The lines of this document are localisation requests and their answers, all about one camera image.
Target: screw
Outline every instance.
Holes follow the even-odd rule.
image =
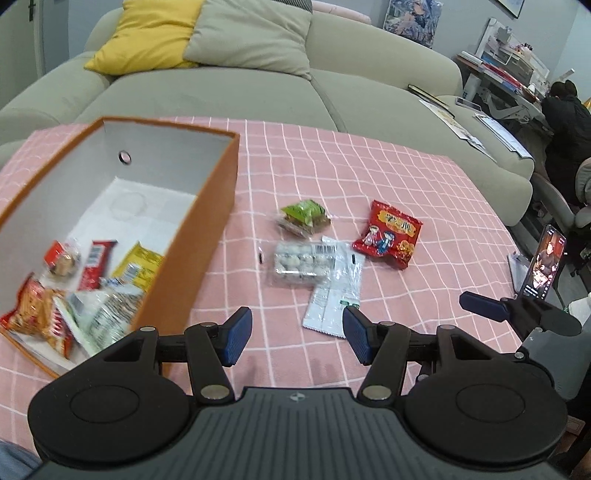
[[[201,395],[208,400],[223,400],[230,394],[230,389],[223,385],[208,385],[201,389]]]
[[[374,401],[387,400],[392,395],[392,390],[383,385],[370,385],[363,389],[363,395],[365,398]]]

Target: snack package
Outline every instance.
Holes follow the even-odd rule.
[[[143,298],[141,289],[123,286],[73,292],[56,299],[56,306],[76,341],[92,356],[129,333]]]
[[[16,308],[0,319],[6,330],[32,335],[39,333],[39,317],[44,307],[43,286],[30,275],[17,294]]]
[[[400,210],[374,200],[369,224],[353,248],[370,257],[386,257],[404,270],[408,267],[423,224]]]
[[[162,255],[142,247],[138,242],[115,269],[111,275],[113,278],[104,284],[116,286],[131,283],[148,291],[163,259]]]
[[[44,321],[40,322],[41,334],[56,352],[64,358],[70,358],[74,336],[56,305],[56,300],[62,298],[61,292],[52,292],[51,295],[45,296]]]
[[[281,211],[285,216],[278,220],[279,225],[304,238],[309,238],[330,225],[326,210],[314,200],[303,200],[282,208]]]
[[[45,265],[53,280],[71,277],[78,268],[80,252],[74,241],[53,242],[44,257]]]
[[[116,240],[95,240],[92,242],[90,253],[82,270],[82,278],[80,279],[78,290],[95,290],[100,288],[100,278],[106,270],[109,255],[116,244]]]
[[[337,246],[321,242],[280,242],[272,254],[272,283],[315,285],[331,278]]]
[[[305,328],[345,338],[343,331],[343,311],[350,305],[359,308],[361,296],[361,272],[365,256],[351,250],[345,242],[323,237],[323,242],[340,245],[346,255],[337,258],[337,265],[331,282],[318,285],[314,289],[308,310],[304,316]]]

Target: green sofa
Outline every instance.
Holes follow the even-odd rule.
[[[84,70],[113,34],[122,10],[96,25],[85,52],[31,85],[0,111],[0,163],[36,129],[103,115],[215,116],[305,125],[447,155],[508,226],[531,198],[534,162],[509,152],[455,105],[462,78],[448,58],[378,28],[315,12],[306,41],[312,80],[219,67],[159,70],[120,78]],[[450,105],[494,161],[459,140],[407,91],[414,84]]]

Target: yellow snack package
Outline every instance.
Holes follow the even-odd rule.
[[[142,247],[137,242],[111,277],[148,291],[163,259],[162,255]]]

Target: table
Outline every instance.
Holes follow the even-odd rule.
[[[544,127],[550,128],[542,113],[542,107],[539,102],[531,103],[527,101],[520,93],[516,93],[512,87],[508,86],[499,76],[493,74],[488,69],[476,65],[460,55],[456,56],[456,59],[470,70],[470,77],[466,82],[463,92],[463,97],[466,100],[472,102],[478,93],[491,110],[491,116],[497,120],[516,119],[522,124],[536,120]],[[517,106],[498,109],[492,100],[493,93],[488,88],[489,86],[499,88],[503,92],[509,94],[517,103]]]
[[[310,290],[272,288],[258,264],[261,242],[286,236],[278,208],[313,198],[333,216],[326,232],[352,241],[366,227],[374,199],[424,222],[404,272],[366,262],[361,310],[374,322],[402,323],[421,333],[453,323],[501,352],[520,344],[507,323],[459,306],[461,292],[512,296],[506,260],[517,248],[465,173],[449,158],[348,134],[268,122],[176,118],[241,134],[236,203],[189,322],[222,322],[242,305],[253,311],[252,337],[228,371],[237,393],[245,385],[344,387],[356,391],[367,368],[344,340],[301,327]],[[0,173],[0,211],[84,125],[35,132]],[[418,365],[407,372],[408,391]],[[189,389],[186,367],[170,377]],[[0,336],[0,436],[32,448],[26,412],[49,378]]]

